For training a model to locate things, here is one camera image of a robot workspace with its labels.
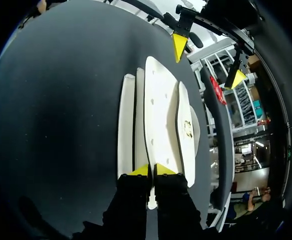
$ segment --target shelf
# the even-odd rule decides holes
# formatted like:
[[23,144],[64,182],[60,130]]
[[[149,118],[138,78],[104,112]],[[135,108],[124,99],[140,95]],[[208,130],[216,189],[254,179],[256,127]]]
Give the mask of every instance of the shelf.
[[[224,79],[228,77],[228,72],[224,66],[224,63],[229,61],[231,63],[234,62],[233,56],[230,53],[230,51],[233,51],[233,49],[233,46],[229,46],[215,53],[212,53],[203,59],[211,75],[215,79],[219,79],[220,81],[221,74],[224,74]],[[234,133],[257,126],[255,108],[253,106],[253,101],[245,81],[242,81],[242,83],[240,83],[236,88],[225,90],[223,93],[228,105],[232,123],[232,131]]]

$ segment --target person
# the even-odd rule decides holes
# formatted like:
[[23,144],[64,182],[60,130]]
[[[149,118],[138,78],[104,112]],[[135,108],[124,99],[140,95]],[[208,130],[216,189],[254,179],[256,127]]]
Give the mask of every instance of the person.
[[260,201],[254,202],[253,197],[256,195],[257,191],[254,189],[249,193],[249,198],[247,202],[230,204],[227,212],[227,218],[229,220],[236,220],[241,216],[251,214],[257,208],[259,208],[262,205],[262,203],[270,200],[270,188],[268,187],[264,191]]

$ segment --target ceiling light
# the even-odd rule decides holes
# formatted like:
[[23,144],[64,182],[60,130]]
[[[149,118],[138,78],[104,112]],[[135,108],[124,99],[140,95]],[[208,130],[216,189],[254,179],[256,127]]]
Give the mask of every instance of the ceiling light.
[[259,146],[261,146],[261,147],[264,147],[264,144],[262,144],[261,142],[258,142],[257,141],[256,144],[259,145]]

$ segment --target red sign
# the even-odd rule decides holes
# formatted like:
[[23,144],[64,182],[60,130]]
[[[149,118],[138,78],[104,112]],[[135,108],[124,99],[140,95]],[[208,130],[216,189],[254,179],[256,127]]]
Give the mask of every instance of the red sign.
[[218,100],[222,104],[226,105],[227,103],[226,103],[226,101],[224,99],[224,96],[222,94],[222,90],[221,90],[220,86],[218,85],[218,82],[212,76],[210,76],[210,81],[212,83],[212,86],[214,88],[214,91],[216,93],[216,96],[217,96]]

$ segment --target gray table surface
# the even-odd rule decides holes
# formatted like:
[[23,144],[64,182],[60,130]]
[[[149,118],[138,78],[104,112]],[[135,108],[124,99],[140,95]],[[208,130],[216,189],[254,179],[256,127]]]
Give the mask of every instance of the gray table surface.
[[[144,68],[148,56],[183,81],[198,115],[196,182],[189,192],[205,224],[209,145],[189,62],[175,63],[172,39],[158,28],[89,0],[62,3],[26,25],[0,60],[0,185],[20,219],[17,201],[27,196],[66,236],[82,231],[82,221],[102,223],[116,191],[123,76]],[[156,239],[156,219],[148,211],[147,239]]]

